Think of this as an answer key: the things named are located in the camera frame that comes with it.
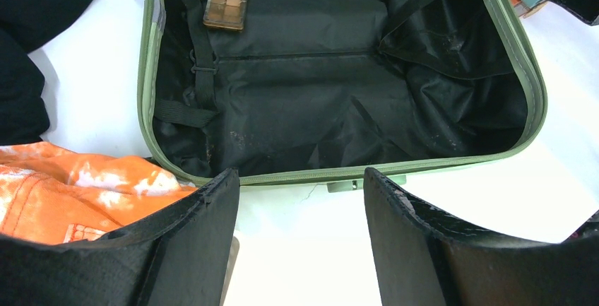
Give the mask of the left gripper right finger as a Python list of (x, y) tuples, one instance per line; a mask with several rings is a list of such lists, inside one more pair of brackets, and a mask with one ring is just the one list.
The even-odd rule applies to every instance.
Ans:
[(559, 244), (497, 233), (364, 172), (383, 305), (597, 305), (598, 224)]

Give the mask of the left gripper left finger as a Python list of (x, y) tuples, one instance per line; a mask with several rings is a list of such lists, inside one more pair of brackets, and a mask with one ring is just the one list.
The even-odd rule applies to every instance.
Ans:
[(2, 305), (220, 305), (239, 206), (236, 170), (94, 241), (1, 237)]

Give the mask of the white plastic basket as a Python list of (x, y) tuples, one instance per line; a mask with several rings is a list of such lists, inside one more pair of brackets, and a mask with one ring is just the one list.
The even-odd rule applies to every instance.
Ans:
[(220, 297), (220, 306), (223, 306), (225, 303), (225, 298), (227, 296), (228, 288), (230, 285), (230, 281), (232, 278), (233, 270), (237, 261), (237, 257), (239, 254), (240, 243), (238, 238), (234, 235), (232, 238), (232, 242), (230, 245), (230, 252), (227, 260), (227, 268), (225, 272), (225, 278), (223, 282), (223, 289)]

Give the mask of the orange white garment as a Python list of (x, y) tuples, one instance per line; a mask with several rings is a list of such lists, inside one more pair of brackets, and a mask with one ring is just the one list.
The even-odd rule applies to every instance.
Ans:
[(48, 142), (1, 147), (1, 234), (45, 245), (93, 241), (195, 191), (138, 156)]

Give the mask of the green hard-shell suitcase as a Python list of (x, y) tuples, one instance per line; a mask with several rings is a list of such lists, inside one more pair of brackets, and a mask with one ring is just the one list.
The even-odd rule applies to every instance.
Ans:
[(360, 189), (532, 144), (547, 91), (510, 0), (144, 0), (138, 120), (152, 160), (205, 184)]

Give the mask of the black cloth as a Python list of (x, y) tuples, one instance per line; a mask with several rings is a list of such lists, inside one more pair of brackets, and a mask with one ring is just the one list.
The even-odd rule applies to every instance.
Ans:
[(50, 127), (45, 77), (29, 54), (70, 28), (93, 0), (1, 0), (1, 145), (40, 142)]

